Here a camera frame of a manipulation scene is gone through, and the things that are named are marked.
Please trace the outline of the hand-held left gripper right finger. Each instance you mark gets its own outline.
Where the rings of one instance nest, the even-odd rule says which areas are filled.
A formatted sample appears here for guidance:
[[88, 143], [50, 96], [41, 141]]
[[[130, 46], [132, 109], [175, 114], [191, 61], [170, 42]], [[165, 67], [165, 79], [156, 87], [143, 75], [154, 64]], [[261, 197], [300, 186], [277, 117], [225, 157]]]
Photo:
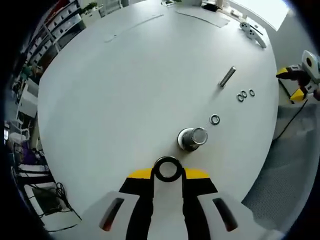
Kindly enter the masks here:
[[218, 191], [209, 175], [194, 168], [182, 172], [182, 212], [190, 240], [264, 240], [269, 231], [250, 209]]

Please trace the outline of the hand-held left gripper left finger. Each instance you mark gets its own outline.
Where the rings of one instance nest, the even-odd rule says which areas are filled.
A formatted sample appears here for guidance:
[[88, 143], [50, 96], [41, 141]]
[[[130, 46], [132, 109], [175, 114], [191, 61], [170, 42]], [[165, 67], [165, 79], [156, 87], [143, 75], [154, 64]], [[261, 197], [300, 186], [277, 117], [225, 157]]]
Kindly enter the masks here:
[[130, 173], [84, 214], [85, 240], [146, 240], [153, 214], [154, 169]]

